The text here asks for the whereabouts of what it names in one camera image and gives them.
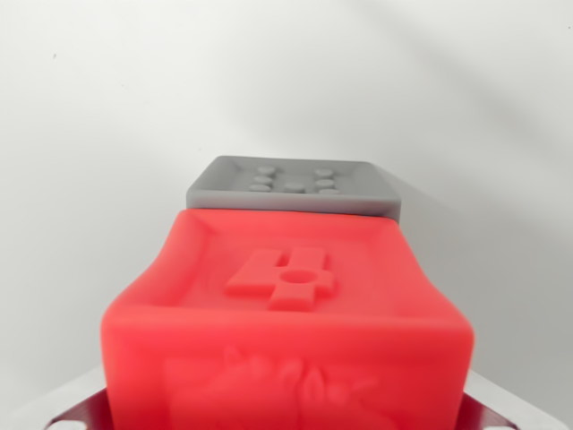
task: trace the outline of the white wall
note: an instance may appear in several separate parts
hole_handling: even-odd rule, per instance
[[[572,425],[571,27],[570,2],[0,2],[0,414],[98,362],[230,153],[386,168],[475,369]]]

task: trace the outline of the red plastic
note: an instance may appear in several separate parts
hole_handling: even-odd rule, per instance
[[[450,430],[473,332],[392,219],[186,210],[102,343],[115,430]]]

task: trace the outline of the small hole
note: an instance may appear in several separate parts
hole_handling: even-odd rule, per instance
[[[283,271],[280,278],[290,284],[306,284],[316,280],[316,273],[313,271],[289,270]]]

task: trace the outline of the gray plastic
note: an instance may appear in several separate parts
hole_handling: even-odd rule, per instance
[[[191,185],[187,208],[347,213],[398,221],[400,197],[371,163],[222,156]]]

